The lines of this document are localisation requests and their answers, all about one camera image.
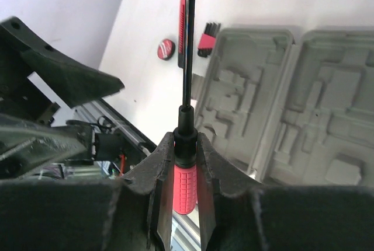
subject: toolbox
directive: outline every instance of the toolbox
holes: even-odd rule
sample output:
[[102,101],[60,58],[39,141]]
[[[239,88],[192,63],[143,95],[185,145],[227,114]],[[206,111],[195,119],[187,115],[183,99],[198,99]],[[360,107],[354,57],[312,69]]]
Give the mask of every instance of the toolbox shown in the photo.
[[196,128],[255,180],[374,185],[374,32],[224,29],[196,82]]

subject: red wire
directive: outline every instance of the red wire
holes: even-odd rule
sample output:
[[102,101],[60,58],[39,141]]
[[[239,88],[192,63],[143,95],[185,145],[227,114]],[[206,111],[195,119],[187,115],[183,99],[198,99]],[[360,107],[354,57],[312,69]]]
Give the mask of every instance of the red wire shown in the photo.
[[124,155],[120,155],[120,157],[121,157],[120,176],[122,176],[124,174],[125,157]]

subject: gray wall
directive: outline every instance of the gray wall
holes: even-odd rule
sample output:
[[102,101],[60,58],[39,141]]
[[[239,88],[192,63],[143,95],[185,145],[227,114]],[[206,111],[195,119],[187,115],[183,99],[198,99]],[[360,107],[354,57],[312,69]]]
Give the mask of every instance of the gray wall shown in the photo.
[[[0,20],[19,17],[54,48],[98,68],[121,0],[0,0]],[[71,110],[38,76],[32,81],[63,108],[56,115],[62,124]]]

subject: red round object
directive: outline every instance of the red round object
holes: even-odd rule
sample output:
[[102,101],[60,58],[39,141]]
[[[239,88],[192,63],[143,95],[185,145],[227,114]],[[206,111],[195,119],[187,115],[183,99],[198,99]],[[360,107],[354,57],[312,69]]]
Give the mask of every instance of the red round object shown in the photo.
[[162,60],[169,60],[175,51],[175,44],[170,39],[163,39],[158,45],[157,56]]

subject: white table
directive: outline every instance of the white table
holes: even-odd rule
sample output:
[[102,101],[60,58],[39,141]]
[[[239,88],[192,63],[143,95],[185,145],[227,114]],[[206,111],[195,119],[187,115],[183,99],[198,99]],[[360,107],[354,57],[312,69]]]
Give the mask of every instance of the white table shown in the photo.
[[[178,45],[179,0],[122,0],[100,70],[126,86],[106,100],[155,143],[172,131],[182,101],[177,53],[157,57],[164,38]],[[374,0],[196,0],[195,44],[206,22],[289,29],[300,42],[313,29],[374,29]],[[209,59],[197,56],[193,72],[204,75]]]

